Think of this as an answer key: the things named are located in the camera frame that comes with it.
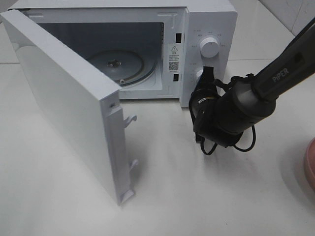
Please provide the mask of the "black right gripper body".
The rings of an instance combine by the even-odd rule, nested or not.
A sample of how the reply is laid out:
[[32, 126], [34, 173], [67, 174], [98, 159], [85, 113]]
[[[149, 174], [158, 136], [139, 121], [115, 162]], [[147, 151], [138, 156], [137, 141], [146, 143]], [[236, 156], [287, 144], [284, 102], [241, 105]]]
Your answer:
[[193, 131], [213, 142], [221, 141], [216, 104], [220, 98], [217, 81], [198, 83], [189, 100]]

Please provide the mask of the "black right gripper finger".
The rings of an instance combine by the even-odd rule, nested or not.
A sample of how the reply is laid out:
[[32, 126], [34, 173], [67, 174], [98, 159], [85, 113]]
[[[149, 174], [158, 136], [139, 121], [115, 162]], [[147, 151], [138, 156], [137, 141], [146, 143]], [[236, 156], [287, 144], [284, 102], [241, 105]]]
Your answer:
[[214, 68], [212, 66], [204, 66], [202, 72], [202, 83], [210, 85], [214, 82]]

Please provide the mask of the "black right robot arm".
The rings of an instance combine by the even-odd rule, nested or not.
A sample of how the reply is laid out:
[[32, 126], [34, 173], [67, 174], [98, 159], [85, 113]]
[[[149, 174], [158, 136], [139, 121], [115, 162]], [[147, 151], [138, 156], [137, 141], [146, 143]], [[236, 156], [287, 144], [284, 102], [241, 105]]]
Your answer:
[[305, 27], [284, 51], [256, 75], [233, 76], [228, 84], [203, 67], [189, 100], [195, 139], [204, 148], [236, 147], [243, 132], [270, 116], [277, 98], [315, 72], [315, 21]]

